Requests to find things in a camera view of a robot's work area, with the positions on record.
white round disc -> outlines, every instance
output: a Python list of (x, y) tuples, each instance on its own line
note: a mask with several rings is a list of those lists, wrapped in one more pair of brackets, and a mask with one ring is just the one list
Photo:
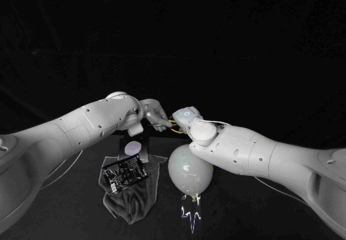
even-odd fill
[(138, 141), (132, 141), (125, 147), (125, 153), (129, 156), (136, 155), (142, 151), (143, 145)]

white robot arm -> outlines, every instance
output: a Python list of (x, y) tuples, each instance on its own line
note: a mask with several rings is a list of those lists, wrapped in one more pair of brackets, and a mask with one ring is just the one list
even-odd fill
[(114, 92), (55, 120), (0, 135), (0, 234), (31, 207), (53, 170), (116, 130), (140, 134), (143, 117), (164, 125), (158, 131), (172, 127), (158, 100)]
[(286, 186), (346, 239), (346, 149), (312, 149), (277, 142), (249, 128), (205, 121), (195, 107), (174, 113), (189, 135), (189, 149), (234, 174)]

